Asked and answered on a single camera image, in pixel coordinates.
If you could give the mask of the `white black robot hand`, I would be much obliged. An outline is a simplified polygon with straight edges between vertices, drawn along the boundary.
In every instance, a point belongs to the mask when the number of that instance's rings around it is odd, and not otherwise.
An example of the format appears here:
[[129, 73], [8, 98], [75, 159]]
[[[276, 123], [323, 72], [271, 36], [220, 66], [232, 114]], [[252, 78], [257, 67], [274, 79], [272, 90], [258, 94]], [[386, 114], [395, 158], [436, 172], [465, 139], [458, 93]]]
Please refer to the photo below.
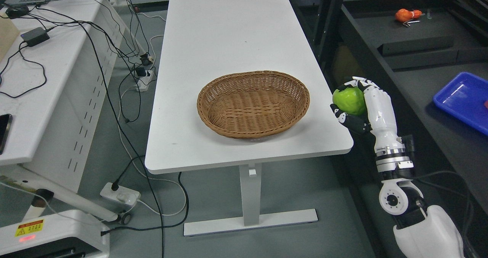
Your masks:
[[337, 95], [333, 94], [331, 109], [339, 123], [350, 131], [357, 134], [364, 134], [369, 131], [384, 135], [394, 135], [397, 137], [397, 123], [392, 107], [390, 96], [373, 81], [359, 76], [352, 76], [352, 79], [337, 89], [337, 93], [343, 92], [348, 88], [357, 88], [363, 93], [364, 106], [368, 114], [368, 122], [361, 119], [359, 115], [347, 111], [340, 102], [336, 101]]

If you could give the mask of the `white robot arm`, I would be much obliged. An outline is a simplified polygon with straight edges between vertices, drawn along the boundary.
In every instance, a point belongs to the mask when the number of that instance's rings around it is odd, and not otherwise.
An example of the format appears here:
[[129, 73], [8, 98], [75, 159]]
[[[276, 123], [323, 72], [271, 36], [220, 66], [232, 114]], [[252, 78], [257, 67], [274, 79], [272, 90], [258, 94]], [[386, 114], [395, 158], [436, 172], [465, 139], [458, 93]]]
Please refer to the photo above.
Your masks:
[[383, 175], [379, 203], [396, 220], [393, 233], [408, 258], [463, 258], [463, 242], [453, 220], [438, 205], [428, 205], [407, 176], [414, 164], [393, 133], [376, 134], [376, 165]]

